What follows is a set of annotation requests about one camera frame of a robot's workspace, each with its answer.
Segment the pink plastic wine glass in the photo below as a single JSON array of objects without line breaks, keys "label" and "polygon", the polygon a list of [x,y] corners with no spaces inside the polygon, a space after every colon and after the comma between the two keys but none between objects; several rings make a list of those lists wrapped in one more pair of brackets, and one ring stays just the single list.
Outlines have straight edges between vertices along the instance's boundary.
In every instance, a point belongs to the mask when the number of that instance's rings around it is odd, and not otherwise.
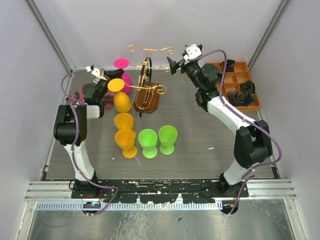
[{"label": "pink plastic wine glass", "polygon": [[[118,58],[113,62],[114,67],[117,69],[125,69],[129,66],[129,64],[130,62],[126,58]],[[128,95],[133,89],[131,87],[132,79],[126,72],[122,74],[121,79],[124,81],[124,87],[121,91]]]}]

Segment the yellow plastic wine glass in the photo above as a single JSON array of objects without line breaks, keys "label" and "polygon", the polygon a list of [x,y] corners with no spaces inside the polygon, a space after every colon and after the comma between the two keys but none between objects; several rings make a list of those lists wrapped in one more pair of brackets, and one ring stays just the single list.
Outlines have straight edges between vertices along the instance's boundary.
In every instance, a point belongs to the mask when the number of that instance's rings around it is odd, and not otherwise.
[{"label": "yellow plastic wine glass", "polygon": [[121,78],[114,78],[112,79],[107,87],[111,92],[114,92],[114,98],[113,98],[113,103],[115,106],[115,109],[119,113],[126,113],[131,109],[131,101],[129,96],[122,92],[122,89],[125,86],[125,82]]}]

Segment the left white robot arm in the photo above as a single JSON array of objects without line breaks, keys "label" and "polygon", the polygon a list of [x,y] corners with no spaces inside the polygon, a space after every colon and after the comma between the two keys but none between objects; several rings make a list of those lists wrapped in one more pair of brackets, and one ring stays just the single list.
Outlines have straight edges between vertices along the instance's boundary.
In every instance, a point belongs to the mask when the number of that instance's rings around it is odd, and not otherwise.
[{"label": "left white robot arm", "polygon": [[116,186],[100,185],[86,148],[88,120],[100,119],[105,112],[103,99],[108,83],[120,78],[124,70],[102,70],[93,66],[86,71],[94,75],[93,81],[83,85],[74,94],[66,94],[66,104],[58,107],[53,128],[54,138],[65,148],[72,162],[75,177],[71,188],[74,197],[96,198],[104,190],[117,194]]}]

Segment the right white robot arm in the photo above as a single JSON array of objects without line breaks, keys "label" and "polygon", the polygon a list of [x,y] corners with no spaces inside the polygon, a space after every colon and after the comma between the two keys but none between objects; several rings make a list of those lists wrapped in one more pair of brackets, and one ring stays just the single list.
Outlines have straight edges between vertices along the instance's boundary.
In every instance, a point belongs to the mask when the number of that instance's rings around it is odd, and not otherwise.
[{"label": "right white robot arm", "polygon": [[210,63],[200,66],[197,61],[176,62],[167,58],[170,73],[177,70],[184,73],[195,85],[195,99],[199,107],[217,117],[235,135],[234,158],[231,166],[223,172],[218,181],[220,193],[231,197],[246,173],[269,158],[273,153],[269,126],[264,121],[254,121],[231,105],[224,96],[220,96],[217,84],[222,80],[222,72]]}]

